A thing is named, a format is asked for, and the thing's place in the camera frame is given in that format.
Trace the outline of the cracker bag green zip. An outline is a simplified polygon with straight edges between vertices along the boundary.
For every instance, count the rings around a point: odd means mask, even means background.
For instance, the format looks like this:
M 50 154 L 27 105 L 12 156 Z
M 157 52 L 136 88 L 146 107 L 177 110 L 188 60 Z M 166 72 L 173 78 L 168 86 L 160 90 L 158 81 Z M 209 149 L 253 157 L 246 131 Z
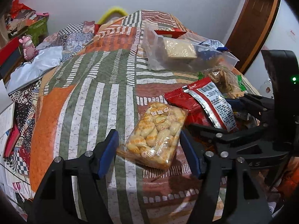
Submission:
M 198 79 L 210 78 L 225 98 L 239 98 L 245 95 L 240 89 L 237 76 L 223 66 L 209 68 L 198 73 Z

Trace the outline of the toast bread clear pack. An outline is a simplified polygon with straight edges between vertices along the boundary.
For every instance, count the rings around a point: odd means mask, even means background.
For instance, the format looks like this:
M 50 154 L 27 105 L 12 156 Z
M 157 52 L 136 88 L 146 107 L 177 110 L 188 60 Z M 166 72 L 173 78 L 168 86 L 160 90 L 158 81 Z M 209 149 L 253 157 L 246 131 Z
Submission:
M 197 58 L 197 53 L 195 51 L 192 43 L 187 41 L 182 41 L 179 39 L 163 39 L 164 50 L 162 53 L 162 58 L 164 61 L 169 60 L 191 60 Z

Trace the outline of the peanut-shaped cookie pack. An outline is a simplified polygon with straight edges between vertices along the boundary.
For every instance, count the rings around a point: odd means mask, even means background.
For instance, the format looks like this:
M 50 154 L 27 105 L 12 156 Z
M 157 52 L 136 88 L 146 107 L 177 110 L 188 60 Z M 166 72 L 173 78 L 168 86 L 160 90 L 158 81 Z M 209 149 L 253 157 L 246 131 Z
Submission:
M 160 102 L 149 103 L 126 142 L 121 157 L 141 165 L 166 170 L 171 166 L 188 111 Z

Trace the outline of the red snack bag white label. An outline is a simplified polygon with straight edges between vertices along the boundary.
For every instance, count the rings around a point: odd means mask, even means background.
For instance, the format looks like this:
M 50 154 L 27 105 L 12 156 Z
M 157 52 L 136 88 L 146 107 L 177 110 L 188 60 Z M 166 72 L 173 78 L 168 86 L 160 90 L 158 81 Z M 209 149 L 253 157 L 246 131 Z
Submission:
M 231 105 L 208 77 L 164 94 L 167 103 L 188 111 L 185 125 L 212 126 L 227 132 L 237 129 Z

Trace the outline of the blue white snack bag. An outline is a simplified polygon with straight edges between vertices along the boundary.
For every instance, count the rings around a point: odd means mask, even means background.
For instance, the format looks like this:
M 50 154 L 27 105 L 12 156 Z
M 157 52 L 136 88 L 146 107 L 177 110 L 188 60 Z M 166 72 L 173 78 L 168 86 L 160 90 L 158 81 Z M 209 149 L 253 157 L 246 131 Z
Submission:
M 208 39 L 198 43 L 196 48 L 197 56 L 205 61 L 220 55 L 220 53 L 228 52 L 229 49 L 220 41 Z

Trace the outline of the red book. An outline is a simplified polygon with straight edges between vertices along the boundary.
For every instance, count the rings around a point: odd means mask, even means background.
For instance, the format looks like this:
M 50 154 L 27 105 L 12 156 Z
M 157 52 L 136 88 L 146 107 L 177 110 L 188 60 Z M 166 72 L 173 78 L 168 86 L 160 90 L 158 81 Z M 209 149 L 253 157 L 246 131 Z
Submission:
M 16 145 L 16 142 L 18 141 L 20 137 L 20 131 L 17 127 L 17 124 L 14 123 L 10 133 L 9 133 L 9 137 L 8 140 L 6 142 L 6 146 L 4 149 L 4 157 L 9 157 L 11 155 L 11 152 L 13 151 L 13 148 Z

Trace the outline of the clear plastic storage bin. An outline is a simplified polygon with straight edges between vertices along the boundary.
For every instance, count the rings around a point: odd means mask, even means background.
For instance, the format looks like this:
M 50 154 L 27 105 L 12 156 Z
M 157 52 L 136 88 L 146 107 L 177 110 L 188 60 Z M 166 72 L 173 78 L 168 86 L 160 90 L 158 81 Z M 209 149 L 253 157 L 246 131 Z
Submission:
M 220 41 L 179 28 L 145 23 L 142 47 L 149 70 L 198 72 L 224 66 L 232 70 L 239 59 Z

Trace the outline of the open white notebook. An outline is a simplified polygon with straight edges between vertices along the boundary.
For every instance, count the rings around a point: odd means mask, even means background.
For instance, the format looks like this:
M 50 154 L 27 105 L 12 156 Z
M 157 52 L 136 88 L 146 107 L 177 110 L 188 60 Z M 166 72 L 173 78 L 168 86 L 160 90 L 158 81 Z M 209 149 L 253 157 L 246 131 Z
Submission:
M 15 103 L 9 97 L 3 79 L 0 86 L 0 138 L 13 127 Z

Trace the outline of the striped patchwork bed quilt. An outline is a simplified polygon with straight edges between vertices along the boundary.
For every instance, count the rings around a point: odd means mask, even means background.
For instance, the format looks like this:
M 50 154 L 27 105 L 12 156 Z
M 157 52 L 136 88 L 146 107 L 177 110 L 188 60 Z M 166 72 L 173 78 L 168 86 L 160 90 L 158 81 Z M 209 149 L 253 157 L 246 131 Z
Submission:
M 101 27 L 93 41 L 43 78 L 31 143 L 30 182 L 33 191 L 53 159 L 81 156 L 102 142 L 110 130 L 123 143 L 149 102 L 195 81 L 186 70 L 150 71 L 141 47 L 146 24 L 183 29 L 174 16 L 139 10 Z M 97 180 L 105 209 L 114 223 L 186 223 L 199 191 L 182 150 L 180 163 L 149 182 L 156 170 L 145 170 L 117 157 Z

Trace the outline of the pink plush toy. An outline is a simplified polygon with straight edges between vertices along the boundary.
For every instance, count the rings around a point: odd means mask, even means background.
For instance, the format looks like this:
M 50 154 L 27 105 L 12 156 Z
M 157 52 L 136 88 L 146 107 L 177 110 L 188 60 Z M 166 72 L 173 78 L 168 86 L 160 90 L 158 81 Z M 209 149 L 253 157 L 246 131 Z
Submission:
M 19 43 L 22 45 L 23 55 L 26 61 L 31 61 L 38 55 L 38 50 L 34 46 L 31 35 L 22 36 L 22 38 L 19 39 Z

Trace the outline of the red shoe box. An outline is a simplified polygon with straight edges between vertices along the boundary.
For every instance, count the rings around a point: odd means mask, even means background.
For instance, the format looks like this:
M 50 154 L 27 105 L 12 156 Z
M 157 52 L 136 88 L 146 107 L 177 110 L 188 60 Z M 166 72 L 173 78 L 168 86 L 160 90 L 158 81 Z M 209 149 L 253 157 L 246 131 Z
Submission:
M 15 37 L 11 39 L 0 52 L 0 60 L 1 60 L 1 76 L 4 78 L 6 74 L 8 74 L 15 64 L 17 60 L 21 57 L 22 52 L 20 49 L 19 38 Z

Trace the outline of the yellow foam arch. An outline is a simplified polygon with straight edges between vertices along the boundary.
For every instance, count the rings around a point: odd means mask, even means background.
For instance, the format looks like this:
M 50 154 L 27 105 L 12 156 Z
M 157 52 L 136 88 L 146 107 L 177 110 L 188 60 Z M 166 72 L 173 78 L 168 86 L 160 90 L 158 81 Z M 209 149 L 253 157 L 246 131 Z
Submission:
M 101 16 L 101 18 L 98 20 L 96 24 L 98 25 L 105 24 L 106 22 L 109 21 L 111 17 L 116 15 L 118 15 L 119 17 L 124 17 L 127 16 L 128 13 L 121 7 L 117 7 L 117 6 L 111 7 Z

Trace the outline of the checkered patchwork blanket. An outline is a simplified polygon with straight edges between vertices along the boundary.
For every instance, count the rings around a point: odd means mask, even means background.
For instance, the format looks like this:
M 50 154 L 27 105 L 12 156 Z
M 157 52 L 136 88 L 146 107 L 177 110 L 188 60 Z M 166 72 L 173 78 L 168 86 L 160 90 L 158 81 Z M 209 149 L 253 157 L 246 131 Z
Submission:
M 95 22 L 84 21 L 68 24 L 64 29 L 48 36 L 38 46 L 38 55 L 24 62 L 12 73 L 7 89 L 15 102 L 15 121 L 20 136 L 9 157 L 8 166 L 13 171 L 29 174 L 30 149 L 33 128 L 36 123 L 36 105 L 41 78 L 50 70 L 73 57 L 94 37 Z

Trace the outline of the green storage box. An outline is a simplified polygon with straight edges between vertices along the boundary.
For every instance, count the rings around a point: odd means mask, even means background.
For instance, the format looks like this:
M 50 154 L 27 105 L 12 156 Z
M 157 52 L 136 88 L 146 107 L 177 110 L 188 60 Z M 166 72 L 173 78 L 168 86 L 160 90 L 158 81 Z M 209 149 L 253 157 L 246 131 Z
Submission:
M 10 38 L 22 37 L 25 35 L 30 35 L 32 37 L 33 44 L 38 46 L 48 35 L 48 18 L 42 17 L 38 21 L 31 23 L 30 25 L 25 25 L 20 30 L 15 29 L 9 34 Z

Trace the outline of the red plastic bag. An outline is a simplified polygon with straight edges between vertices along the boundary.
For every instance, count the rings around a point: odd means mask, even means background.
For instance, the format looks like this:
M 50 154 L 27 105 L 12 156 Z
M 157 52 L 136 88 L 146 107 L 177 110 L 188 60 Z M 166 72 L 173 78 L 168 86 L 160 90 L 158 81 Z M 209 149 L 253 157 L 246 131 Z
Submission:
M 24 5 L 24 3 L 20 3 L 20 0 L 13 0 L 12 6 L 9 14 L 12 19 L 21 19 L 29 16 L 30 14 L 35 13 L 35 10 L 30 7 Z

